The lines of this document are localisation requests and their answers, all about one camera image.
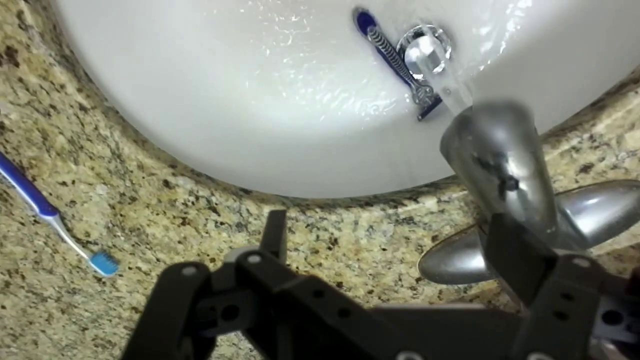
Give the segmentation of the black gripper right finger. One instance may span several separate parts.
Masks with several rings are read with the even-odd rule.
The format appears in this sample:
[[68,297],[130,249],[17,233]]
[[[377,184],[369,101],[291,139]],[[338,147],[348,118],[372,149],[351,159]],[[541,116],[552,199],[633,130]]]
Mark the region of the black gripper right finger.
[[623,278],[589,257],[559,255],[504,215],[483,249],[527,308],[516,360],[640,360],[638,272]]

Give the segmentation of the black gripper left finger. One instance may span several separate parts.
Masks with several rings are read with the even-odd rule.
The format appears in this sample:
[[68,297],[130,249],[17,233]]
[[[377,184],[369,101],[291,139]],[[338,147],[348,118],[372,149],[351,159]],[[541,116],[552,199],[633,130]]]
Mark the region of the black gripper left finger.
[[286,213],[273,210],[257,250],[221,269],[164,269],[122,360],[214,360],[240,334],[267,360],[374,360],[374,319],[317,276],[286,267]]

